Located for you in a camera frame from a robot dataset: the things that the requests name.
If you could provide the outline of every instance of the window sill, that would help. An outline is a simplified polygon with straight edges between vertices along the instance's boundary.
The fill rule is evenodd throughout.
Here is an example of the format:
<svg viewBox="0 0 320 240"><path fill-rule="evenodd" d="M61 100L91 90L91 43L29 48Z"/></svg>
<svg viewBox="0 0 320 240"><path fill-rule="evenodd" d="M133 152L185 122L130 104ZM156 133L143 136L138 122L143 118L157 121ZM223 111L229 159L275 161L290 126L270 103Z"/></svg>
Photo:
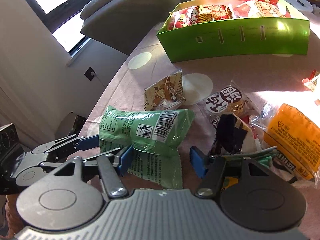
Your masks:
<svg viewBox="0 0 320 240"><path fill-rule="evenodd" d="M87 39L82 45L81 47L75 51L73 54L71 54L71 59L66 63L66 66L69 67L74 60L82 53L82 51L85 50L85 48L93 41L93 39L89 38Z"/></svg>

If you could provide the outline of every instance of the barcode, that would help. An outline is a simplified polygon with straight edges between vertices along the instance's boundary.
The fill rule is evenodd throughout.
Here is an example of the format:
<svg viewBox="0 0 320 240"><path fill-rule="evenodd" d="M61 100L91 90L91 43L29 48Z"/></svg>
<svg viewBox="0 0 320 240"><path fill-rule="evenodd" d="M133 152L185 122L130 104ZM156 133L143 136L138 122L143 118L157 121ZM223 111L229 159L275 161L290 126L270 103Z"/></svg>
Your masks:
<svg viewBox="0 0 320 240"><path fill-rule="evenodd" d="M163 111L156 123L152 139L165 142L178 117L178 114L179 112L177 111Z"/></svg>

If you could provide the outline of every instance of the sofa armrest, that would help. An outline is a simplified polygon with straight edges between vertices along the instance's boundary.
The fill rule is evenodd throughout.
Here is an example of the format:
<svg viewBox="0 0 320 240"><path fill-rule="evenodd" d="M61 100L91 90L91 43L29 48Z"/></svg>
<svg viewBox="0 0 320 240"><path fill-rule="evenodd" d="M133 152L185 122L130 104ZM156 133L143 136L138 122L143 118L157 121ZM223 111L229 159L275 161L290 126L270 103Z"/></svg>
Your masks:
<svg viewBox="0 0 320 240"><path fill-rule="evenodd" d="M112 0L84 21L81 33L127 55L179 0Z"/></svg>

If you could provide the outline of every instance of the window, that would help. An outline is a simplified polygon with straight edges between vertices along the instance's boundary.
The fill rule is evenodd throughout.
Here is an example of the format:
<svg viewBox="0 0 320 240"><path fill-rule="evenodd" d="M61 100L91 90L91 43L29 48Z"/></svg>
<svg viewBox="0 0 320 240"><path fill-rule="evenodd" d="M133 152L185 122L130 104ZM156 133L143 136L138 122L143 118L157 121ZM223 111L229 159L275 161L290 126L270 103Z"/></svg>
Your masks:
<svg viewBox="0 0 320 240"><path fill-rule="evenodd" d="M91 0L26 0L52 35L70 54L88 39L80 33L80 12Z"/></svg>

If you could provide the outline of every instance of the ribbed gray surface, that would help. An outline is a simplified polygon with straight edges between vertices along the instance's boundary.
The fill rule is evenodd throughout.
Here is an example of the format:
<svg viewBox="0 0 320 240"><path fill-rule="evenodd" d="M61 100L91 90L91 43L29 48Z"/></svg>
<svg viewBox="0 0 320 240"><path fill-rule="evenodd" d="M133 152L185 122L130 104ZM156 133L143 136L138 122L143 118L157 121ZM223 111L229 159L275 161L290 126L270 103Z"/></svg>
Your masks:
<svg viewBox="0 0 320 240"><path fill-rule="evenodd" d="M264 234L229 220L211 200L201 200L188 189L136 190L124 200L113 200L91 225L59 234L25 228L18 240L306 240L297 229Z"/></svg>

